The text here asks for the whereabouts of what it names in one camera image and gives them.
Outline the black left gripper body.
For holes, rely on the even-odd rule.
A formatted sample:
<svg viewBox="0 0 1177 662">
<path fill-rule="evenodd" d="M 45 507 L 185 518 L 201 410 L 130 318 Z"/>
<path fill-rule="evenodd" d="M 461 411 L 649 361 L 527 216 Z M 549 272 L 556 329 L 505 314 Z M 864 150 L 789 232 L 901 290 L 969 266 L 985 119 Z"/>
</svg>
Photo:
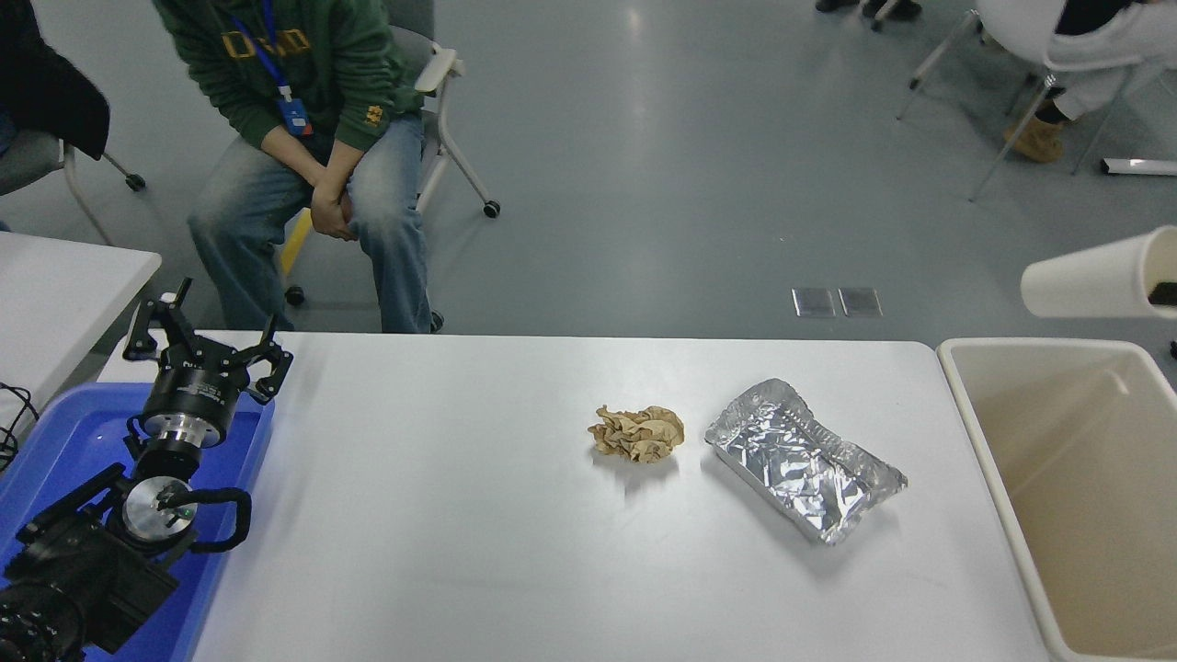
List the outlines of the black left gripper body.
<svg viewBox="0 0 1177 662">
<path fill-rule="evenodd" d="M 201 419 L 218 433 L 228 430 L 240 393 L 247 389 L 247 369 L 222 370 L 182 364 L 162 369 L 142 408 L 142 431 L 157 433 L 165 422 L 184 415 Z"/>
</svg>

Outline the person's right hand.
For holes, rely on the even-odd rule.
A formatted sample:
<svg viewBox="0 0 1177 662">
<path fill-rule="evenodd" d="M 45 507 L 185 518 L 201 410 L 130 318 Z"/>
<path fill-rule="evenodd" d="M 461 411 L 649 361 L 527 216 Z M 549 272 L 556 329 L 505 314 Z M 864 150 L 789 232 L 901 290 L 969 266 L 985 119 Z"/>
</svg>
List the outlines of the person's right hand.
<svg viewBox="0 0 1177 662">
<path fill-rule="evenodd" d="M 357 241 L 350 230 L 352 201 L 345 185 L 322 180 L 315 184 L 311 197 L 310 214 L 313 229 L 319 234 L 343 241 Z"/>
</svg>

